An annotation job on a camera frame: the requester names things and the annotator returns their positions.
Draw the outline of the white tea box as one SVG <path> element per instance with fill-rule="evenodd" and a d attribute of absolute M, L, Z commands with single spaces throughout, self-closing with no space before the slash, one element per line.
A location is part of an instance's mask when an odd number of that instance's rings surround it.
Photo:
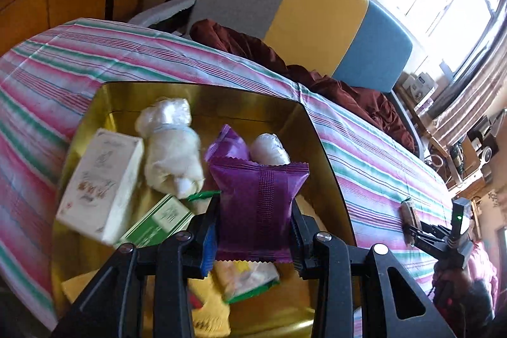
<path fill-rule="evenodd" d="M 104 245 L 125 233 L 144 155 L 139 137 L 99 129 L 67 184 L 57 221 Z"/>

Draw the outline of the purple snack packet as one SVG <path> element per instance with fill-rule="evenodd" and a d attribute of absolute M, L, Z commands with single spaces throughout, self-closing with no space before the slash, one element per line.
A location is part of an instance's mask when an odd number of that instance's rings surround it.
<path fill-rule="evenodd" d="M 210 162 L 209 171 L 220 190 L 216 259 L 289 263 L 292 202 L 309 165 L 222 157 Z"/>
<path fill-rule="evenodd" d="M 207 149 L 204 160 L 211 162 L 214 158 L 223 157 L 250 160 L 246 142 L 228 124 L 222 126 L 216 140 Z"/>

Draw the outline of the white rolled towel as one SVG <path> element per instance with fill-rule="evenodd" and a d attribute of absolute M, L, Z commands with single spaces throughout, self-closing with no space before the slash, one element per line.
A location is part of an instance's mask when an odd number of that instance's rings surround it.
<path fill-rule="evenodd" d="M 144 176 L 152 189 L 184 199 L 201 191 L 201 140 L 185 98 L 160 99 L 142 110 L 135 130 L 146 144 Z"/>

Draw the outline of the wooden side shelf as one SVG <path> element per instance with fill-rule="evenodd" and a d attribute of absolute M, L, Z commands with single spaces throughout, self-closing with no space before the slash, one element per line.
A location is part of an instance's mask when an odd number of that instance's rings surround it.
<path fill-rule="evenodd" d="M 416 111 L 417 104 L 410 97 L 410 94 L 401 85 L 396 85 L 393 93 L 404 105 L 409 121 L 422 142 L 423 158 L 425 159 L 436 153 L 444 160 L 444 165 L 438 169 L 438 173 L 445 181 L 452 197 L 462 196 L 472 200 L 479 198 L 479 192 L 485 187 L 485 178 L 481 171 L 481 158 L 473 148 L 469 138 L 464 137 L 461 142 L 463 174 L 460 174 L 451 156 L 450 146 L 443 146 L 431 134 L 427 128 L 430 122 L 427 120 L 426 114 L 419 114 Z"/>

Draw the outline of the rice cracker pack in tin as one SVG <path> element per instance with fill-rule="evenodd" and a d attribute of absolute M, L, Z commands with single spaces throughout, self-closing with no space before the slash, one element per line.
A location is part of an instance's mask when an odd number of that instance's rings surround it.
<path fill-rule="evenodd" d="M 279 272 L 273 263 L 259 263 L 216 258 L 217 219 L 219 208 L 214 199 L 217 190 L 190 195 L 185 204 L 194 216 L 187 228 L 193 235 L 188 248 L 192 252 L 192 264 L 197 267 L 195 280 L 213 277 L 226 304 L 243 301 L 269 290 L 279 284 Z"/>

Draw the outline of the yellow sponge cake front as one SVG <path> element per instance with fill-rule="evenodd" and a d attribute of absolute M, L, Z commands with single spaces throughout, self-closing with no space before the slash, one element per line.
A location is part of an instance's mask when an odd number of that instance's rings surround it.
<path fill-rule="evenodd" d="M 64 296 L 69 300 L 70 304 L 73 304 L 76 301 L 77 297 L 94 278 L 96 273 L 97 270 L 78 275 L 70 280 L 64 281 L 61 284 Z"/>

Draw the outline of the white cardboard box on shelf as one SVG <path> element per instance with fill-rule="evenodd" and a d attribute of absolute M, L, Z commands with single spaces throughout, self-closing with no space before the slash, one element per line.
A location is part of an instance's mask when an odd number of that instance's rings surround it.
<path fill-rule="evenodd" d="M 421 72 L 419 75 L 408 75 L 402 87 L 414 102 L 419 103 L 433 94 L 437 83 L 427 73 Z"/>

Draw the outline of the striped tablecloth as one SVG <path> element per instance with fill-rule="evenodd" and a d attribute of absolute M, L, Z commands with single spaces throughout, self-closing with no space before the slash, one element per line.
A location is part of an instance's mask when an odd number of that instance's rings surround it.
<path fill-rule="evenodd" d="M 419 286 L 431 289 L 433 259 L 406 247 L 398 224 L 405 199 L 425 220 L 449 219 L 445 184 L 422 160 L 353 113 L 245 58 L 153 29 L 81 18 L 1 58 L 1 276 L 44 326 L 57 322 L 51 237 L 70 141 L 103 83 L 133 80 L 229 86 L 301 103 L 358 244 L 384 242 Z"/>

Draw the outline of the white wrapped bun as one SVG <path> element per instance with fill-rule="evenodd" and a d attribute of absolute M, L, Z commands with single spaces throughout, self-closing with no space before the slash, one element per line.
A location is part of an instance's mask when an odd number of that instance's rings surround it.
<path fill-rule="evenodd" d="M 259 135 L 249 147 L 253 161 L 267 166 L 283 166 L 291 162 L 290 156 L 275 134 Z"/>

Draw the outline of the green white small box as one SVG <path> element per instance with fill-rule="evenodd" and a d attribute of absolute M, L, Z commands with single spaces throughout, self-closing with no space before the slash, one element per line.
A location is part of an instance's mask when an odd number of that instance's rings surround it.
<path fill-rule="evenodd" d="M 166 195 L 122 235 L 114 247 L 125 243 L 137 248 L 159 245 L 175 233 L 186 230 L 193 216 L 194 213 L 179 199 Z"/>

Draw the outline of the grey yellow blue sofa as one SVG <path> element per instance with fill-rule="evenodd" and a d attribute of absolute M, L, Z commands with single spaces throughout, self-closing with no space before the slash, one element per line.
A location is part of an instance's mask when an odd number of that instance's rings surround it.
<path fill-rule="evenodd" d="M 394 93 L 413 51 L 406 31 L 370 0 L 170 0 L 131 18 L 147 28 L 183 10 L 185 27 L 203 19 L 262 39 L 285 63 L 314 69 L 349 86 L 386 94 L 414 138 L 421 141 Z"/>

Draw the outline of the purple snack packet in tin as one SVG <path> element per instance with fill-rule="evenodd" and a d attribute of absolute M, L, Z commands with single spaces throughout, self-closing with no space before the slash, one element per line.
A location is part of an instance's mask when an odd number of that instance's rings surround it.
<path fill-rule="evenodd" d="M 204 160 L 211 162 L 214 158 L 223 157 L 250 160 L 246 142 L 228 124 L 222 126 L 216 140 L 207 149 Z"/>

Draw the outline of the yellow knitted toy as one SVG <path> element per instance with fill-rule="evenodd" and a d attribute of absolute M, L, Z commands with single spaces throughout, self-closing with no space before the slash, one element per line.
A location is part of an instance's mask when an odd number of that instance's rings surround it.
<path fill-rule="evenodd" d="M 189 279 L 192 325 L 196 337 L 227 337 L 231 333 L 229 305 L 211 275 L 203 280 Z"/>

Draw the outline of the dark red blanket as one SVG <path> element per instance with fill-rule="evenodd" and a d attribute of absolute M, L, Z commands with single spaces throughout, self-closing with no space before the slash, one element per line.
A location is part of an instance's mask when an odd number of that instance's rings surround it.
<path fill-rule="evenodd" d="M 310 92 L 330 100 L 352 112 L 367 123 L 393 138 L 411 153 L 416 152 L 416 143 L 403 124 L 395 106 L 388 97 L 373 89 L 349 86 L 341 80 L 321 75 L 315 70 L 305 69 L 298 64 L 285 64 L 278 54 L 261 39 L 238 33 L 218 23 L 205 19 L 194 23 L 190 38 L 201 45 L 244 57 L 283 77 L 305 86 Z"/>

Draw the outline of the gold tin box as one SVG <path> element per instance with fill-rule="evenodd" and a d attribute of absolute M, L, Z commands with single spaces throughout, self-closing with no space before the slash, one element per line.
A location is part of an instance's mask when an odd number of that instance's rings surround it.
<path fill-rule="evenodd" d="M 276 134 L 291 160 L 309 164 L 310 175 L 300 191 L 321 226 L 348 245 L 356 243 L 350 217 L 323 140 L 310 120 L 310 110 L 294 99 L 225 86 L 188 83 L 107 82 L 95 93 L 80 122 L 64 162 L 57 199 L 62 198 L 82 154 L 99 128 L 135 135 L 135 121 L 144 108 L 162 98 L 185 98 L 192 128 L 208 148 L 224 124 L 251 143 L 262 133 Z M 317 284 L 302 280 L 290 264 L 278 266 L 281 282 L 261 295 L 232 304 L 233 337 L 309 337 L 314 321 Z"/>

